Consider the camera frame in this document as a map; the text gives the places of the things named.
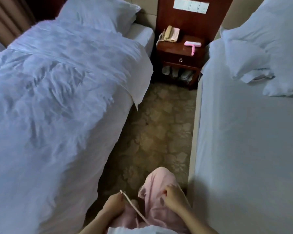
person's right arm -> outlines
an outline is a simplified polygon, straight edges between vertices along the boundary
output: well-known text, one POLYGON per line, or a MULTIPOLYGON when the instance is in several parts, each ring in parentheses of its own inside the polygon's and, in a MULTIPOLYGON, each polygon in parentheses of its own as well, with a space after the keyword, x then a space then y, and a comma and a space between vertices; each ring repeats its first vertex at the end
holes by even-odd
POLYGON ((166 186, 164 193, 165 205, 181 217, 191 234, 218 234, 198 220, 180 187, 166 186))

beige telephone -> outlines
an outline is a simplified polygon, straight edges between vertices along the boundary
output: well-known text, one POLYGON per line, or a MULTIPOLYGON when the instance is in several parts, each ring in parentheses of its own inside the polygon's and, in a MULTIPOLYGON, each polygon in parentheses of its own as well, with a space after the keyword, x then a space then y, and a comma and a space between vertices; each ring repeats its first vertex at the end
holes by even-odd
POLYGON ((157 42, 168 41, 175 43, 178 40, 179 32, 180 29, 168 26, 166 31, 164 30, 163 33, 160 34, 157 42))

hand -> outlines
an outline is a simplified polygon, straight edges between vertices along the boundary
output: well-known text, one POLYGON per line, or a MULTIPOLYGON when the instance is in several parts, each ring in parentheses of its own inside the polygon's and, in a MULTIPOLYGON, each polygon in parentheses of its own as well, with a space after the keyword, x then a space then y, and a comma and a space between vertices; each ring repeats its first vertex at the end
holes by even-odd
POLYGON ((180 215, 185 209, 191 209, 190 204, 179 186, 168 185, 163 194, 165 205, 176 214, 180 215))
POLYGON ((107 213, 111 219, 117 217, 125 210, 124 196, 119 192, 111 195, 105 202, 102 212, 107 213))

switch panel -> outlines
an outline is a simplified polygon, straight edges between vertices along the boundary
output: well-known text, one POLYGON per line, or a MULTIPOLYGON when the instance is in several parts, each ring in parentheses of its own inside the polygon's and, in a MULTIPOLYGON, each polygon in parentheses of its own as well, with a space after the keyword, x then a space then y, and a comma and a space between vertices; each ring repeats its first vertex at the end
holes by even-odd
POLYGON ((197 13, 206 14, 209 3, 191 1, 191 0, 175 0, 174 8, 184 11, 192 11, 197 13))

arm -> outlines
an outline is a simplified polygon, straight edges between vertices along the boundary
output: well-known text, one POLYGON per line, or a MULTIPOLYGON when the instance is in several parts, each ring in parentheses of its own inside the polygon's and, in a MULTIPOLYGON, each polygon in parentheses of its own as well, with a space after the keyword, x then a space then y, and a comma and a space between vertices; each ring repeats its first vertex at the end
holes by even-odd
POLYGON ((180 187, 166 186, 164 194, 165 205, 180 216, 191 234, 218 234, 214 229, 198 220, 180 187))
POLYGON ((111 195, 98 213, 79 234, 103 234, 108 224, 125 209, 125 200, 121 193, 111 195))

